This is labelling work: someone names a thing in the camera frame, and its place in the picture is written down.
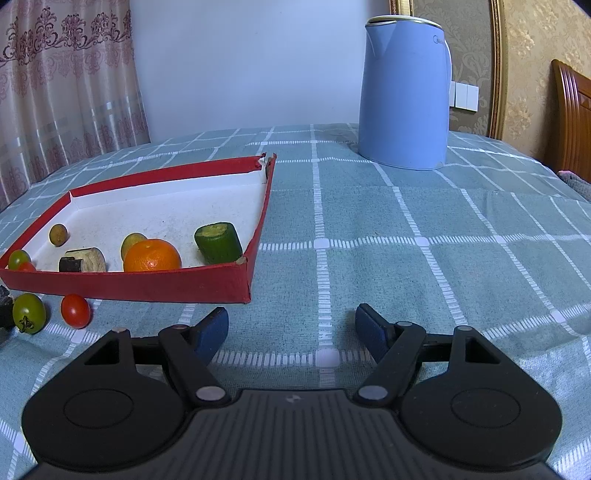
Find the cherry tomato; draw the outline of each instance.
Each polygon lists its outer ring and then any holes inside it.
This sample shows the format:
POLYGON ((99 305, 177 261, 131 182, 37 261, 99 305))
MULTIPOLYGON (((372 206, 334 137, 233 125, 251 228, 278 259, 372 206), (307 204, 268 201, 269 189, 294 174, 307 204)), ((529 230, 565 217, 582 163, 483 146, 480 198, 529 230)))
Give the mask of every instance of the cherry tomato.
POLYGON ((23 293, 12 304, 12 319, 21 333, 37 333, 47 320, 45 305, 37 295, 23 293))
POLYGON ((31 262, 31 257, 24 250, 15 250, 8 257, 8 268, 10 270, 18 270, 21 263, 31 262))
POLYGON ((84 328, 90 322, 90 306, 80 295, 70 293, 61 301, 61 316, 72 328, 84 328))
POLYGON ((36 272, 37 269, 33 266, 31 262, 23 262, 18 266, 19 271, 21 272, 36 272))

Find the curtain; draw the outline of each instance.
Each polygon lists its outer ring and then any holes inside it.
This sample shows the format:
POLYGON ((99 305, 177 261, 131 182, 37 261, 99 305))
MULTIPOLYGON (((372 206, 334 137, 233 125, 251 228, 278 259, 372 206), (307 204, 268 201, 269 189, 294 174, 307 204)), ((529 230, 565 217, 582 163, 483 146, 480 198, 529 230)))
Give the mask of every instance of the curtain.
POLYGON ((0 9, 0 210, 60 167, 149 141, 129 0, 0 9))

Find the cucumber piece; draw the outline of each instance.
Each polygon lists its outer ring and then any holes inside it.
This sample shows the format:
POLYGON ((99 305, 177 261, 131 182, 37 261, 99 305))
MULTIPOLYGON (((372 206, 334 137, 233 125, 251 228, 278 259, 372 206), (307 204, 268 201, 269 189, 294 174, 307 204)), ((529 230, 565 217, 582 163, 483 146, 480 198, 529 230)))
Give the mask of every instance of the cucumber piece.
POLYGON ((235 262, 242 256, 238 234, 229 222, 211 223, 198 228, 195 243, 210 265, 235 262))

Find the gold frame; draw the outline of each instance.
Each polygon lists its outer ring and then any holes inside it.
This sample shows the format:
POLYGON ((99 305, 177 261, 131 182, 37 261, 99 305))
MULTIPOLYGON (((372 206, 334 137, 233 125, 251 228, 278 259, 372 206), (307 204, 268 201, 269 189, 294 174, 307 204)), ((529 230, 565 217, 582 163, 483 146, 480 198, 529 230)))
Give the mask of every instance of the gold frame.
POLYGON ((409 15, 413 17, 413 0, 390 0, 391 15, 409 15))
POLYGON ((507 32, 504 0, 491 0, 492 61, 491 116, 487 136, 501 140, 507 105, 507 32))

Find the small round fruit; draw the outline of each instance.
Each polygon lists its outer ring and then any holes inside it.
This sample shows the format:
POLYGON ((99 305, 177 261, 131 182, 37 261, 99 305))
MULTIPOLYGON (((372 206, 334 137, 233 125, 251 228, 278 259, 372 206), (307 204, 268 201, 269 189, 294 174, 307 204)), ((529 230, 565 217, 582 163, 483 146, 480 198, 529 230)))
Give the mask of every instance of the small round fruit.
POLYGON ((23 293, 12 305, 12 319, 21 333, 37 333, 47 320, 45 305, 33 293, 23 293))
POLYGON ((23 262, 18 266, 18 271, 20 272, 36 272, 37 269, 31 262, 23 262))
POLYGON ((18 270, 21 263, 31 262, 31 257, 24 250, 15 250, 8 257, 8 268, 10 270, 18 270))
POLYGON ((160 238, 137 242, 123 261, 124 272, 155 270, 177 270, 181 268, 181 257, 176 248, 160 238))
POLYGON ((61 247, 68 240, 68 230, 64 225, 58 223, 49 230, 49 241, 56 247, 61 247))
POLYGON ((90 322, 90 306, 84 297, 70 293, 61 300, 61 316, 72 328, 84 328, 90 322))
POLYGON ((123 240, 123 243, 121 244, 121 260, 125 260, 125 256, 132 246, 143 240, 147 240, 143 233, 130 233, 128 236, 126 236, 125 240, 123 240))

